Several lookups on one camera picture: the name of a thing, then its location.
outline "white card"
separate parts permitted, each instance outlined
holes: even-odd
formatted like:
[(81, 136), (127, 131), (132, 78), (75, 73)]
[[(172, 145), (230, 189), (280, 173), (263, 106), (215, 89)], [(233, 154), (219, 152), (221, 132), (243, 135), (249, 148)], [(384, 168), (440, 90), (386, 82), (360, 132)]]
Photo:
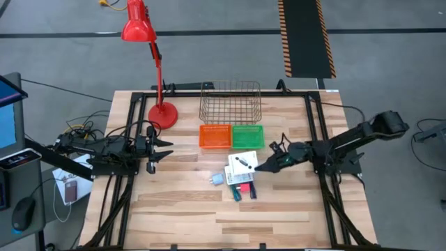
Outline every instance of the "white card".
[(226, 174), (226, 183), (228, 185), (246, 183), (250, 181), (254, 181), (253, 174), (241, 174), (241, 175), (233, 175), (231, 173), (232, 169), (230, 166), (224, 167), (224, 173)]
[(256, 151), (231, 154), (228, 158), (231, 172), (234, 175), (253, 173), (255, 172), (254, 168), (259, 165)]

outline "wooden table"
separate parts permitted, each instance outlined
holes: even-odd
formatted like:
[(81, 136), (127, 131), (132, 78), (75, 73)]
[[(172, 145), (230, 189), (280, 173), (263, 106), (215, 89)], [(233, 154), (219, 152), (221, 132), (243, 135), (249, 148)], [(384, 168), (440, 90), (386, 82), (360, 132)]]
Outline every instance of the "wooden table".
[[(125, 125), (131, 93), (115, 92), (107, 131)], [(337, 92), (321, 91), (321, 98), (323, 102), (341, 104)], [(154, 175), (145, 171), (146, 162), (141, 161), (141, 171), (132, 191), (124, 248), (170, 248), (174, 243), (179, 248), (258, 248), (259, 243), (266, 243), (268, 248), (330, 247), (321, 191), (312, 163), (289, 167), (278, 174), (255, 173), (258, 199), (251, 200), (243, 194), (243, 200), (235, 202), (226, 185), (214, 186), (209, 178), (211, 174), (223, 172), (228, 154), (236, 151), (198, 147), (202, 124), (198, 118), (199, 98), (165, 100), (175, 104), (179, 117), (176, 125), (163, 130), (160, 136), (174, 145), (159, 151), (172, 149), (174, 153), (157, 165)], [(146, 111), (154, 102), (154, 98), (147, 100)], [(279, 141), (282, 132), (291, 141), (311, 139), (303, 98), (262, 98), (261, 102), (263, 116), (259, 124), (264, 127), (266, 146)], [(318, 125), (316, 108), (312, 105)], [(324, 105), (323, 111), (330, 137), (348, 129), (342, 108)], [(271, 154), (268, 147), (258, 150), (259, 162)], [(94, 181), (80, 244), (89, 241), (98, 229), (107, 179), (100, 177)], [(112, 200), (113, 184), (114, 180), (107, 205)], [(366, 238), (376, 242), (362, 184), (351, 175), (343, 175), (340, 188), (347, 215)], [(342, 243), (339, 221), (333, 215), (337, 238)], [(120, 222), (118, 216), (112, 244), (117, 242)]]

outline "white box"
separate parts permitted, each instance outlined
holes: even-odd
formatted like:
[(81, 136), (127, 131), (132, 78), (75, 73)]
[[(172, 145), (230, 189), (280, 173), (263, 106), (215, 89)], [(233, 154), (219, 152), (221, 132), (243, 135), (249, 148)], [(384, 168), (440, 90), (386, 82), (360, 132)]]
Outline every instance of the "white box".
[(228, 156), (231, 173), (234, 175), (251, 174), (259, 165), (256, 151), (231, 154)]

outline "computer mouse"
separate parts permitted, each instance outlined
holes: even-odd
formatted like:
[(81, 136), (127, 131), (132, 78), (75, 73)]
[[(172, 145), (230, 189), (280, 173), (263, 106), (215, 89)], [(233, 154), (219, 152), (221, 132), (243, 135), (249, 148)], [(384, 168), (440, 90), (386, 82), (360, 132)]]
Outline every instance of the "computer mouse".
[(31, 220), (33, 219), (35, 206), (36, 201), (33, 197), (25, 197), (17, 202), (13, 211), (13, 229), (17, 231), (25, 231), (29, 227)]

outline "orange tray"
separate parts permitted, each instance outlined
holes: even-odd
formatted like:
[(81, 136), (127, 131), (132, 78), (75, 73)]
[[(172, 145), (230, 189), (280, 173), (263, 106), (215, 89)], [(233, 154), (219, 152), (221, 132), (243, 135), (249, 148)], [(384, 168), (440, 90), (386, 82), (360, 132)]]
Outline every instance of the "orange tray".
[(231, 125), (200, 125), (200, 147), (229, 149), (232, 146)]

